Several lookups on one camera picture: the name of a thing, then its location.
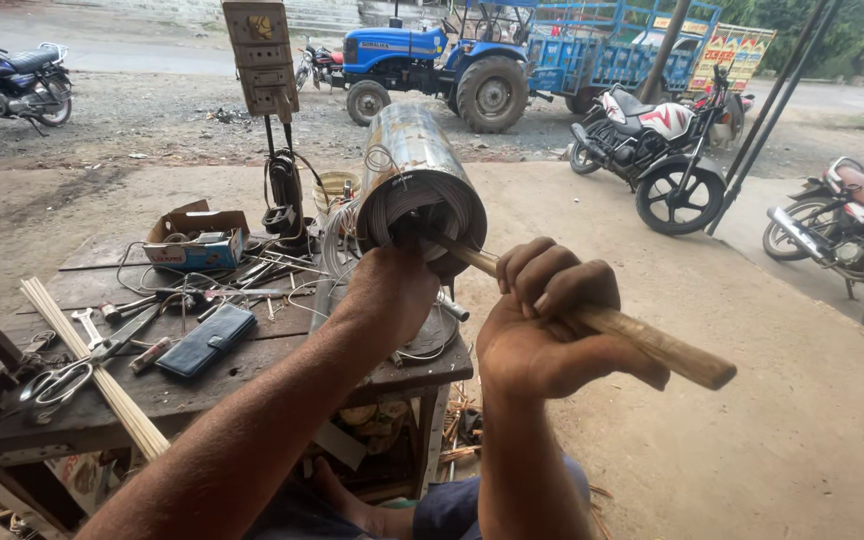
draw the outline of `power socket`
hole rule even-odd
[[[282,0],[222,0],[222,12],[248,113],[291,122],[299,92]]]

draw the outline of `steel cylinder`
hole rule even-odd
[[[462,163],[426,106],[399,102],[383,108],[370,126],[356,222],[356,237],[363,251],[382,245],[378,237],[391,237],[381,230],[388,224],[379,223],[386,215],[385,208],[376,206],[387,204],[386,198],[395,193],[395,206],[401,210],[403,204],[408,206],[405,194],[410,189],[415,200],[421,200],[420,193],[430,189],[446,194],[445,200],[410,212],[413,218],[420,218],[421,227],[437,229],[481,251],[486,240],[486,210]],[[457,206],[450,200],[461,204]],[[463,226],[456,227],[457,222]],[[420,244],[429,268],[444,283],[469,267],[429,240],[421,240]]]

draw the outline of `forearm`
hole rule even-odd
[[[337,312],[189,427],[77,537],[241,538],[318,427],[388,355],[361,328]]]
[[[490,392],[482,448],[479,525],[486,540],[592,538],[588,509],[562,460],[544,399]]]

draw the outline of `gravel ground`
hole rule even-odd
[[[244,112],[241,88],[230,78],[151,73],[73,73],[72,118],[62,128],[42,128],[0,119],[0,167],[84,168],[111,163],[131,166],[260,166],[266,152],[261,121],[246,114],[232,123],[210,118],[220,108]],[[317,168],[350,168],[361,161],[368,131],[345,110],[347,93],[331,94],[311,85],[299,93],[294,116],[296,151]],[[536,99],[517,124],[503,134],[471,133],[445,103],[416,92],[392,93],[393,100],[428,103],[464,162],[558,160],[572,141],[570,114],[561,99]],[[849,154],[864,163],[864,133],[834,128],[833,113],[790,107],[769,145],[751,170],[762,178],[800,178],[821,172],[831,159]],[[282,128],[272,122],[276,144]],[[129,154],[148,156],[130,158]],[[728,168],[735,151],[713,149],[712,157]]]

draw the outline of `wooden workbench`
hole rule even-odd
[[[46,289],[65,313],[86,308],[94,310],[103,301],[123,304],[138,300],[137,294],[117,282],[115,274],[128,243],[143,237],[144,234],[132,233],[86,240],[48,279]],[[145,275],[146,287],[167,287],[177,278],[173,273],[149,269],[141,247],[135,246],[122,268],[121,279],[137,287],[139,279]],[[318,279],[312,272],[296,274],[295,277],[296,285]],[[286,276],[262,287],[290,288],[291,284]],[[15,284],[15,297],[16,300],[22,298],[18,282]],[[311,308],[314,297],[294,297],[293,301]],[[333,299],[332,308],[335,304],[337,300]],[[276,313],[275,322],[267,319],[264,301],[258,303],[253,311],[258,325],[247,340],[190,382],[170,377],[156,367],[150,367],[142,374],[133,374],[128,363],[139,350],[116,357],[104,366],[162,434],[173,437],[197,414],[211,409],[267,366],[283,360],[306,340],[311,311],[286,307]],[[140,332],[136,339],[178,338],[183,317],[175,313],[175,309],[170,309]],[[197,313],[186,315],[186,332],[197,326]],[[126,317],[119,326],[129,318]],[[102,322],[97,313],[93,314],[92,320],[103,337],[111,336],[118,328]],[[18,303],[15,313],[0,326],[19,349],[28,346],[39,332],[48,330],[42,317],[24,299]],[[78,323],[73,327],[88,343],[84,327]],[[66,349],[65,345],[54,344],[49,350]],[[436,472],[449,385],[470,379],[472,375],[472,362],[462,337],[458,336],[429,363],[397,368],[390,361],[381,362],[356,386],[342,406],[420,399],[417,433],[421,444],[415,445],[415,462],[419,466],[413,483],[414,497],[425,493]],[[73,399],[52,414],[51,421],[45,425],[34,424],[31,421],[34,415],[29,413],[28,407],[18,407],[18,392],[14,394],[12,400],[18,412],[0,417],[0,502],[44,537],[70,537],[86,514],[42,461],[127,448],[132,446],[132,440],[92,384],[79,390]]]

